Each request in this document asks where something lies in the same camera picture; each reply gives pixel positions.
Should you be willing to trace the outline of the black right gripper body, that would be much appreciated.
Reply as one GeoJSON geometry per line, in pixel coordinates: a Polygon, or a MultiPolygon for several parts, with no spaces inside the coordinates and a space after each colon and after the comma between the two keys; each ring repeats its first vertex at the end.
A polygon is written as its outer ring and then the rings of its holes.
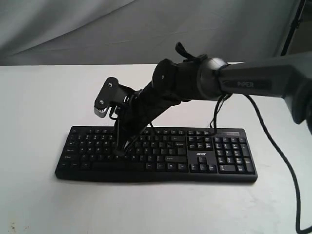
{"type": "Polygon", "coordinates": [[[115,123],[115,130],[118,143],[125,144],[135,138],[159,115],[179,104],[180,100],[176,97],[158,92],[151,84],[140,91],[133,92],[125,106],[117,113],[118,121],[115,123]]]}

